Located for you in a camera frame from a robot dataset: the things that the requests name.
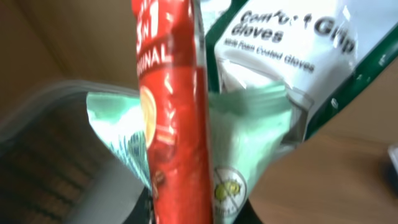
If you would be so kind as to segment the green white gloves package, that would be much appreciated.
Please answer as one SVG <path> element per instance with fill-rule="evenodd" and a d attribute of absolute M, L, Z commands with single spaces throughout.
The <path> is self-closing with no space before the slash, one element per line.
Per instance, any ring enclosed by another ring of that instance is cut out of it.
<path fill-rule="evenodd" d="M 397 0 L 201 1 L 209 88 L 282 80 L 308 139 L 397 57 Z"/>

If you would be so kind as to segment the red coffee stick sachet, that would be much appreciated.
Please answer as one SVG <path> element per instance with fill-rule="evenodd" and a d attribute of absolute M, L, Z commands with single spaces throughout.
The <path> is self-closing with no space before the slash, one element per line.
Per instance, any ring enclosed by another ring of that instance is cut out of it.
<path fill-rule="evenodd" d="M 157 223 L 213 223 L 205 36 L 195 0 L 133 0 Z"/>

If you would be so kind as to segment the mint green sachet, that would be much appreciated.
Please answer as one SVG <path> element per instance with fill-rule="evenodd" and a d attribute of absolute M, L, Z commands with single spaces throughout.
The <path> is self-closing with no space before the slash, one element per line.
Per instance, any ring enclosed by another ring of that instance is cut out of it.
<path fill-rule="evenodd" d="M 290 129 L 292 105 L 282 82 L 211 94 L 217 223 L 233 223 Z M 144 122 L 136 97 L 90 92 L 88 121 L 104 145 L 150 186 Z"/>

